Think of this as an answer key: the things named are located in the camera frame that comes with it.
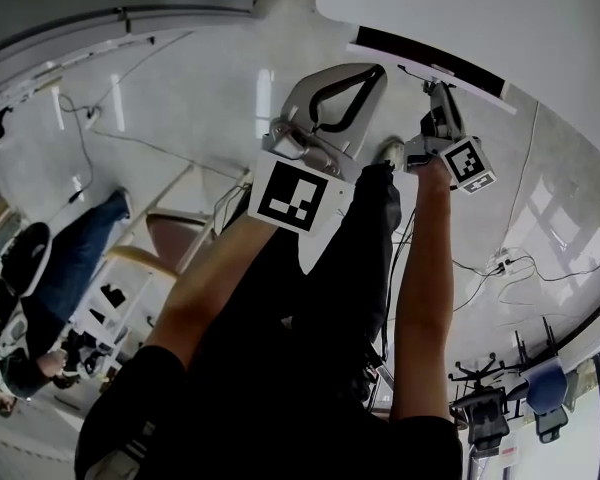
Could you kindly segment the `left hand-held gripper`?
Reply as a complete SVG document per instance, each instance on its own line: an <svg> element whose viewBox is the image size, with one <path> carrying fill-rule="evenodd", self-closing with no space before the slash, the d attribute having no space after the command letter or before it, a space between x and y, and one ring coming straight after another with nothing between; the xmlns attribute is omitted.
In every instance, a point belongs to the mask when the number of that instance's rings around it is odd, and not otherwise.
<svg viewBox="0 0 600 480"><path fill-rule="evenodd" d="M256 161L248 215L317 235L353 194L359 164L351 158L362 148L387 84L385 69L373 63L336 65L301 79L285 102L285 115L316 136L282 118L271 122ZM320 105L352 88L342 116L324 117Z"/></svg>

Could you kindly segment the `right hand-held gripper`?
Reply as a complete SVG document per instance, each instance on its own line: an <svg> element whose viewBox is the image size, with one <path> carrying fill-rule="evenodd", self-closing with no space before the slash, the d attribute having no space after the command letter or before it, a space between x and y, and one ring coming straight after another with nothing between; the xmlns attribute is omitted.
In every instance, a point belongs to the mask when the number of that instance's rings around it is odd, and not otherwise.
<svg viewBox="0 0 600 480"><path fill-rule="evenodd" d="M404 145L407 170L440 158L450 174L451 189L468 195L497 181L495 172L481 148L481 141L465 136L464 121L448 84L424 81L423 92L429 97L430 110L420 121L421 133Z"/></svg>

